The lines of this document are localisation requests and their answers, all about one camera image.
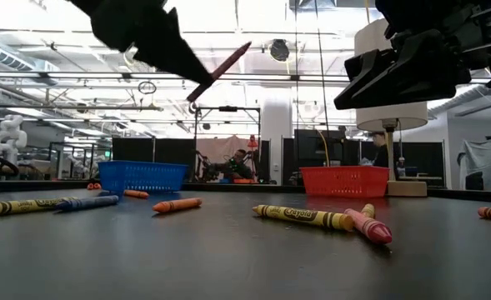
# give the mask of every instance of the pink crayon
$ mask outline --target pink crayon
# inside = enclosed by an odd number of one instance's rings
[[[387,244],[392,242],[392,232],[382,222],[364,216],[351,208],[345,210],[345,214],[353,217],[354,226],[371,242],[377,244]]]
[[[248,48],[251,46],[252,42],[248,42],[244,44],[243,46],[239,47],[238,50],[234,51],[231,56],[229,56],[218,68],[213,70],[212,72],[212,79],[215,82],[218,80],[221,75],[223,75],[229,68],[234,65],[235,62],[239,60],[240,57],[242,57],[248,50]],[[192,103],[197,98],[201,97],[201,95],[206,91],[210,86],[208,85],[199,85],[197,88],[191,92],[186,99]]]

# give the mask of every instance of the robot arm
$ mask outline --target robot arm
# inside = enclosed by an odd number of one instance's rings
[[[93,34],[112,49],[163,71],[200,84],[211,85],[212,76],[180,37],[177,10],[163,10],[167,0],[71,0],[91,18]]]
[[[18,148],[27,146],[27,133],[21,130],[23,117],[19,115],[7,115],[1,122],[0,131],[0,155],[6,153],[6,159],[16,165],[18,161]]]
[[[470,70],[491,72],[491,0],[376,0],[392,49],[345,62],[337,109],[450,98]]]
[[[69,154],[68,160],[71,161],[71,163],[73,163],[74,168],[81,170],[83,173],[89,171],[89,169],[84,166],[83,162],[77,160],[75,157],[73,157],[73,155]]]

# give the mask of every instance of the person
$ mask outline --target person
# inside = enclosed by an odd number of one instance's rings
[[[373,132],[373,144],[378,147],[377,156],[373,165],[375,167],[388,168],[388,146],[384,132]]]
[[[239,149],[226,163],[216,164],[216,169],[223,172],[224,178],[253,179],[253,171],[243,163],[246,156],[247,152],[243,149]]]

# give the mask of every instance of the white cylinder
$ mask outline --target white cylinder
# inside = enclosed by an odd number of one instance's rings
[[[283,180],[282,139],[292,137],[292,98],[288,90],[282,88],[265,88],[263,96],[260,136],[263,141],[271,141],[270,177],[280,185]]]
[[[386,19],[379,19],[358,31],[354,37],[354,54],[360,55],[374,49],[384,50],[391,48],[390,42],[384,37],[387,26],[388,22]],[[384,131],[382,121],[385,119],[398,119],[399,123],[396,130],[421,127],[428,122],[427,102],[360,108],[356,110],[358,129]]]

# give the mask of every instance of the cable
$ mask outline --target cable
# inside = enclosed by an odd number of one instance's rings
[[[330,138],[330,131],[328,130],[328,109],[327,109],[327,93],[325,92],[325,72],[323,68],[323,49],[321,47],[321,32],[319,30],[319,12],[318,12],[318,0],[313,0],[315,6],[315,17],[318,21],[318,43],[319,43],[319,62],[321,63],[321,84],[323,86],[323,105],[325,106],[325,122],[327,124],[327,137]]]
[[[365,12],[368,15],[368,24],[370,23],[369,21],[369,0],[365,0]]]
[[[401,120],[397,119],[398,123],[398,145],[399,151],[401,152],[401,158],[403,157],[403,125],[401,125]]]
[[[323,134],[319,130],[318,130],[318,133],[321,136],[321,138],[323,139],[323,145],[325,146],[325,157],[327,157],[327,167],[330,167],[330,159],[328,159],[327,141],[325,141],[325,137],[323,136]]]
[[[295,0],[295,7],[298,8],[298,0]],[[295,9],[295,57],[297,58],[295,60],[295,75],[298,76],[298,45],[297,45],[297,42],[298,42],[298,35],[297,35],[297,11],[298,9]],[[296,101],[296,106],[297,106],[297,131],[298,131],[298,118],[300,116],[300,112],[298,110],[298,80],[295,81],[295,101]],[[297,142],[297,160],[299,160],[301,157],[299,155],[299,149],[300,149],[300,146],[298,144],[298,136],[299,134],[295,134],[295,140]]]

